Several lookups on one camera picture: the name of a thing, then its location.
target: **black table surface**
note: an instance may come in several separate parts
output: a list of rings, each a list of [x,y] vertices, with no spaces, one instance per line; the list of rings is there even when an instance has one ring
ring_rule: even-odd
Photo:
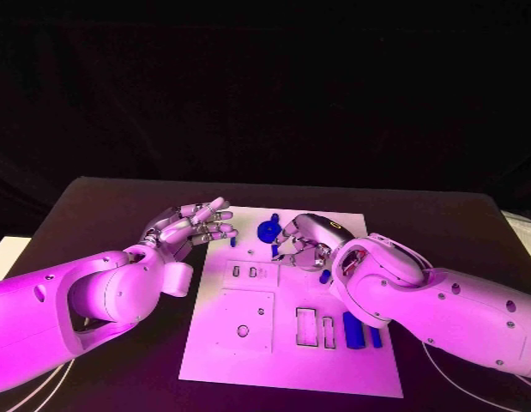
[[[531,294],[531,257],[492,199],[482,194],[126,179],[74,181],[9,276],[101,251],[123,250],[136,243],[146,222],[163,209],[218,196],[237,206],[362,213],[369,233],[408,245],[435,267],[480,276]],[[187,297],[163,295],[150,317],[75,359],[43,410],[497,410],[450,385],[418,340],[395,322],[388,328],[402,399],[179,380],[205,251],[202,245],[187,255],[186,262],[195,268]],[[531,410],[531,388],[512,375],[473,365],[438,349],[428,350],[444,373],[470,392],[509,408]],[[0,393],[0,410],[25,398],[42,380],[33,379]],[[52,386],[23,410],[36,408]]]

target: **robotic hand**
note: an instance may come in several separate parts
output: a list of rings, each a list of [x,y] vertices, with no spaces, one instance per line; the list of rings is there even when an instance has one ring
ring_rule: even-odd
[[[231,212],[211,203],[167,209],[137,245],[0,281],[0,391],[13,388],[127,332],[160,293],[187,294],[192,245],[234,237],[218,222]],[[76,316],[84,327],[74,325]]]
[[[327,218],[297,215],[275,243],[293,236],[297,253],[278,264],[319,270],[332,260],[329,293],[379,328],[394,319],[435,348],[531,378],[531,295],[448,269],[433,269],[378,234],[355,239]]]

